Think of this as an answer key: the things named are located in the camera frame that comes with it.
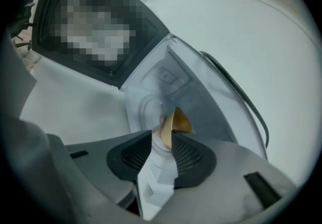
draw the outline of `ribbed black pad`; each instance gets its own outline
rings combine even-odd
[[[137,175],[151,153],[152,133],[147,131],[107,153],[107,165],[120,179],[136,183]]]
[[[188,138],[184,132],[172,131],[172,155],[178,169],[175,189],[198,186],[216,166],[214,152],[202,143]]]

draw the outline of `open microwave door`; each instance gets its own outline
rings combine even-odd
[[[32,48],[120,88],[168,34],[140,0],[39,0]]]

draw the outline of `pixelated area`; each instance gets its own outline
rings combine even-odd
[[[155,28],[135,0],[59,0],[48,32],[61,53],[113,71],[140,52]]]

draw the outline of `black cable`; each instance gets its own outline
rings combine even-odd
[[[242,88],[236,83],[236,81],[231,77],[231,75],[223,68],[223,66],[209,53],[201,51],[200,52],[204,57],[206,57],[217,69],[221,74],[226,78],[226,80],[231,84],[231,86],[236,90],[236,92],[240,95],[242,100],[248,104],[250,109],[254,112],[258,120],[260,121],[266,135],[266,142],[265,142],[265,147],[267,148],[269,140],[270,140],[270,135],[268,132],[267,125],[262,118],[261,114],[255,107],[255,105],[252,103],[250,98],[247,96],[247,94],[242,90]]]

